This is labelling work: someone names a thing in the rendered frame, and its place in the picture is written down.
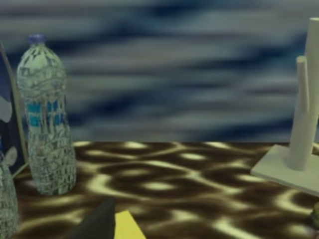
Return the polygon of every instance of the blue logo on bottle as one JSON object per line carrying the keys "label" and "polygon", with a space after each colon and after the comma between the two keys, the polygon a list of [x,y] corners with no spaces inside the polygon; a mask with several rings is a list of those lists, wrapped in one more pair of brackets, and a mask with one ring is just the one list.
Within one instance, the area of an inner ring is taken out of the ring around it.
{"label": "blue logo on bottle", "polygon": [[[53,103],[47,102],[46,104],[46,111],[47,111],[47,116],[46,116],[46,121],[47,123],[50,122],[51,116],[54,115],[53,117],[53,125],[58,126],[60,124],[63,124],[64,121],[64,114],[57,114],[58,110],[58,101],[54,101]],[[34,104],[27,104],[27,111],[28,113],[36,113],[40,114],[41,113],[41,103],[34,103]],[[32,116],[29,115],[29,123],[32,127],[39,127],[40,126],[40,117],[39,116]]]}

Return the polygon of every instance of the brown patterned surface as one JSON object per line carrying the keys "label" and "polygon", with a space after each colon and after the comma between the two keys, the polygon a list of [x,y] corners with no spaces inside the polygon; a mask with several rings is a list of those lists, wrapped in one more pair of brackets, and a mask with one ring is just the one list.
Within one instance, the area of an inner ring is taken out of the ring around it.
{"label": "brown patterned surface", "polygon": [[70,193],[38,195],[28,168],[16,178],[21,224],[14,239],[63,238],[107,195],[147,239],[311,238],[317,198],[249,175],[271,144],[75,145],[78,183]]}

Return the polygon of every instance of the white stand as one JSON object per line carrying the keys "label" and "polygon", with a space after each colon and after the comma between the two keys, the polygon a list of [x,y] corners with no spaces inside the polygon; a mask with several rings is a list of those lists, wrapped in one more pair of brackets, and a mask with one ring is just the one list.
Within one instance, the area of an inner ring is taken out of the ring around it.
{"label": "white stand", "polygon": [[275,145],[251,174],[319,197],[319,157],[312,155],[319,115],[319,18],[310,18],[289,148]]}

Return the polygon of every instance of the purple bottle cap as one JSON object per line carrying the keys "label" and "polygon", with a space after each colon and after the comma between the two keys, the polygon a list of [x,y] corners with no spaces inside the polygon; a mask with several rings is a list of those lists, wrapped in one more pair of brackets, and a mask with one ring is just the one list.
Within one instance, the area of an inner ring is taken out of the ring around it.
{"label": "purple bottle cap", "polygon": [[29,35],[28,42],[29,44],[40,44],[45,43],[46,37],[44,34],[33,34]]}

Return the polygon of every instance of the bottle body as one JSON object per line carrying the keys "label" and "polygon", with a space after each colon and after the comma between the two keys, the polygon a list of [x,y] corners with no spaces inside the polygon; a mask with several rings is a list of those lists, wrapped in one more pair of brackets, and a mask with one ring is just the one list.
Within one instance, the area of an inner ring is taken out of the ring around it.
{"label": "bottle body", "polygon": [[42,195],[60,195],[76,183],[76,159],[65,111],[66,74],[43,43],[33,44],[17,70],[28,124],[32,177]]}
{"label": "bottle body", "polygon": [[0,239],[11,238],[17,227],[18,204],[15,187],[9,166],[0,149]]}

